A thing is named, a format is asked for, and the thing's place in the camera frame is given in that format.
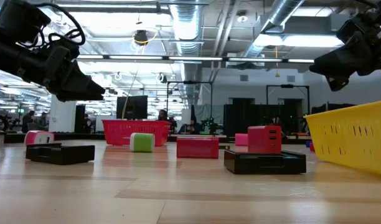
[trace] green cube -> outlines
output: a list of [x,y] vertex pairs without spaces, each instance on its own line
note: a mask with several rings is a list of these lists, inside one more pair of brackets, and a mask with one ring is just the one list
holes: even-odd
[[129,139],[129,148],[133,152],[153,152],[154,134],[133,133]]

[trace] yellow basket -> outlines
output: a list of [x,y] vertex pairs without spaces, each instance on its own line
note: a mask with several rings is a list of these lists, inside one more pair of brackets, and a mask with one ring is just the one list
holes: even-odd
[[381,101],[306,119],[318,158],[381,174]]

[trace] black box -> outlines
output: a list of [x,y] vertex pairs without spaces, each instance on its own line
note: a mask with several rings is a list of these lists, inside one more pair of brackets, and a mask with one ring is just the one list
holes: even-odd
[[306,156],[296,152],[257,154],[225,150],[224,166],[234,174],[302,174],[307,172]]
[[94,160],[95,146],[62,146],[62,144],[32,144],[26,149],[26,159],[57,165],[78,164]]

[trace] computer screen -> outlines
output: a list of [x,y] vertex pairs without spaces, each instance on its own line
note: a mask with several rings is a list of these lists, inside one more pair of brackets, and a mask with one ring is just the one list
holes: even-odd
[[[121,119],[127,97],[117,97],[116,118]],[[148,118],[148,96],[130,96],[128,98],[125,119]]]

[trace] pink object on black tray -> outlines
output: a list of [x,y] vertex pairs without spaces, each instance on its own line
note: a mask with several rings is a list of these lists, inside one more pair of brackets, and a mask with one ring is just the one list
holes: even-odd
[[48,144],[54,142],[54,134],[48,131],[28,131],[24,137],[24,144]]
[[248,146],[248,134],[235,134],[236,146]]
[[218,159],[218,155],[218,138],[177,138],[177,158]]
[[248,127],[248,152],[279,154],[281,150],[280,126]]

